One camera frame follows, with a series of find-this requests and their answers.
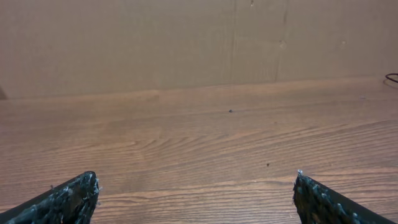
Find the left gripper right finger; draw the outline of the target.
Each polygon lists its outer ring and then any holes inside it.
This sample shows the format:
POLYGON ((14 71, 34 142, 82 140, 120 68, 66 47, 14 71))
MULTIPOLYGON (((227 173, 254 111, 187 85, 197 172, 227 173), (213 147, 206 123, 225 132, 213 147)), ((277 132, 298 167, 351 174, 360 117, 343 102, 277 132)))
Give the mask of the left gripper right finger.
POLYGON ((395 224, 298 171, 293 201, 302 224, 395 224))

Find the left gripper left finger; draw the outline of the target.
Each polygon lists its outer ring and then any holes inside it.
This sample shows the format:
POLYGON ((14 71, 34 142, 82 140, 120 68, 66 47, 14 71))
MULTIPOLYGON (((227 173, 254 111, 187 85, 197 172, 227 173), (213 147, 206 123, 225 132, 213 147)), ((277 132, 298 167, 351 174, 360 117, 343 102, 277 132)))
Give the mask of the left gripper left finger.
POLYGON ((95 172, 86 171, 1 213, 1 223, 89 224, 100 188, 95 172))

